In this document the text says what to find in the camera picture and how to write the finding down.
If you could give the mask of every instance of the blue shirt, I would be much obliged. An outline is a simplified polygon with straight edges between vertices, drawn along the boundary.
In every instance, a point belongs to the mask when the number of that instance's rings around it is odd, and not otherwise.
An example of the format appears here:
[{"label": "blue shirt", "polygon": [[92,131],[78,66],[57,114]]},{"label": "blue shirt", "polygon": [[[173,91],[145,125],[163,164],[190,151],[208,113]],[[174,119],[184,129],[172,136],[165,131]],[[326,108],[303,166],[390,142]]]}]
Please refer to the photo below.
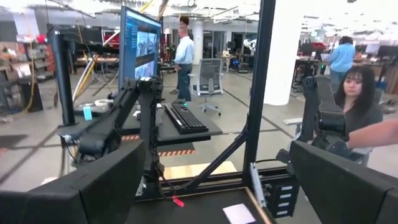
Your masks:
[{"label": "blue shirt", "polygon": [[352,66],[355,47],[352,44],[339,45],[330,55],[330,69],[335,72],[347,72]]},{"label": "blue shirt", "polygon": [[193,40],[189,36],[182,37],[175,53],[174,63],[179,65],[192,64],[195,54]]}]

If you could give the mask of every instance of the wooden board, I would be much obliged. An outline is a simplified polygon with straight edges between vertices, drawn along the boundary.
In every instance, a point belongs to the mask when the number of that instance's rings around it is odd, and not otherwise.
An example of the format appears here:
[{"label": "wooden board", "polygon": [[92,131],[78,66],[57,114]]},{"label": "wooden board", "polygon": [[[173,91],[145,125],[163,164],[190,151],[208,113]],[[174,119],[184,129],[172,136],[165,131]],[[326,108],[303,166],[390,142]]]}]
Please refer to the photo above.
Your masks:
[{"label": "wooden board", "polygon": [[[206,164],[194,164],[187,166],[175,166],[175,167],[166,167],[164,170],[164,177],[166,179],[179,179],[179,178],[187,178],[194,177],[199,175],[206,167],[210,165],[210,163]],[[223,162],[212,174],[225,174],[229,172],[236,172],[235,166],[231,161]]]},{"label": "wooden board", "polygon": [[256,200],[255,196],[251,193],[251,191],[245,187],[246,192],[248,193],[251,202],[256,206],[257,211],[259,212],[262,221],[264,221],[265,224],[272,224],[272,217],[268,217],[267,214],[264,212],[264,209],[259,205],[259,202]]}]

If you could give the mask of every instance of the desk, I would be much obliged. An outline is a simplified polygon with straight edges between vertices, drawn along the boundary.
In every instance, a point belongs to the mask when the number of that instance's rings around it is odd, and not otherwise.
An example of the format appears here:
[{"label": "desk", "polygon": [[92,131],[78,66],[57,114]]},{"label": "desk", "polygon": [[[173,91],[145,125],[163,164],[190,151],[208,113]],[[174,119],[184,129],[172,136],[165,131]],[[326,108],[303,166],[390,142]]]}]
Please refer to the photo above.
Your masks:
[{"label": "desk", "polygon": [[178,207],[170,200],[151,200],[137,202],[131,209],[126,223],[161,224],[230,224],[223,208],[245,204],[256,220],[254,223],[274,224],[267,209],[261,208],[253,194],[247,188],[225,190],[206,194],[181,196],[185,203]]},{"label": "desk", "polygon": [[[118,58],[97,58],[95,61],[96,63],[113,63],[115,61],[117,61]],[[84,58],[78,58],[76,60],[77,63],[86,63],[89,62],[90,58],[88,58],[87,60]]]},{"label": "desk", "polygon": [[[123,129],[122,129],[122,135],[130,135],[130,134],[139,134],[139,129],[140,129],[140,121],[137,120],[137,118],[133,117],[132,115],[134,114],[136,110],[131,110],[129,117],[127,118],[126,122],[124,122]],[[156,122],[155,125],[159,127],[163,121],[162,117],[164,115],[164,111],[162,109],[158,109],[156,111]],[[63,133],[77,133],[79,130],[87,127],[92,121],[85,121],[83,115],[76,115],[75,116],[76,122],[78,123],[75,126],[72,127],[67,127],[65,129],[62,129]]]},{"label": "desk", "polygon": [[[222,134],[222,130],[212,122],[207,115],[205,115],[201,109],[199,109],[196,103],[188,102],[187,108],[196,116],[196,118],[201,121],[207,128],[208,132],[205,133],[195,133],[195,134],[180,134],[175,128],[174,124],[170,120],[169,116],[164,113],[163,109],[158,109],[156,112],[157,124],[158,126],[158,146],[166,146],[171,144],[181,144],[186,142],[196,142],[196,141],[207,141],[210,140],[211,136],[216,136]],[[75,126],[65,127],[59,129],[58,135],[71,135],[75,136],[78,132],[81,131],[82,128],[88,126],[91,121],[84,121],[82,116],[75,116],[76,121],[79,122]],[[140,122],[129,116],[123,126],[122,135],[128,134],[139,134],[139,126]]]}]

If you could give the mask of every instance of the jeans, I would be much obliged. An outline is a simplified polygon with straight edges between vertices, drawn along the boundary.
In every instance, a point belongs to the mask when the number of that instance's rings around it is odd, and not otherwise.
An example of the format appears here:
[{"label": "jeans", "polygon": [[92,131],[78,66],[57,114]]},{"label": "jeans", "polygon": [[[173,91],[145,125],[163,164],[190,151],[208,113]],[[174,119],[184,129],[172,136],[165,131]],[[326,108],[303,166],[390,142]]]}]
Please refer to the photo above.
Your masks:
[{"label": "jeans", "polygon": [[330,69],[330,86],[333,93],[337,91],[338,86],[340,85],[340,82],[342,81],[345,74],[345,72],[336,72]]},{"label": "jeans", "polygon": [[189,91],[190,77],[188,74],[192,71],[192,64],[179,65],[181,69],[177,72],[178,81],[177,88],[180,90],[177,99],[184,99],[185,101],[191,101],[191,93]]}]

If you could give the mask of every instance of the ceiling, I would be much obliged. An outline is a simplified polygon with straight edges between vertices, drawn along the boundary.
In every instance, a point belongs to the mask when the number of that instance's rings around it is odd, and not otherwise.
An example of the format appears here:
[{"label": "ceiling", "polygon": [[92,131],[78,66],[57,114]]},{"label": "ceiling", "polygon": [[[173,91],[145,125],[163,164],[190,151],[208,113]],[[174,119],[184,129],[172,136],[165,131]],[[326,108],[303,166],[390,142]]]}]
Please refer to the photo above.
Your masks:
[{"label": "ceiling", "polygon": [[[139,10],[147,1],[125,0],[0,0],[7,11],[23,11],[26,6],[68,9],[87,16],[117,13],[122,4]],[[146,13],[156,15],[162,0],[154,0]],[[326,30],[326,35],[380,35],[395,37],[398,34],[396,0],[301,0],[304,13],[302,32]],[[260,0],[169,0],[164,16],[188,15],[213,23],[228,23],[233,20],[256,22],[259,19]]]}]

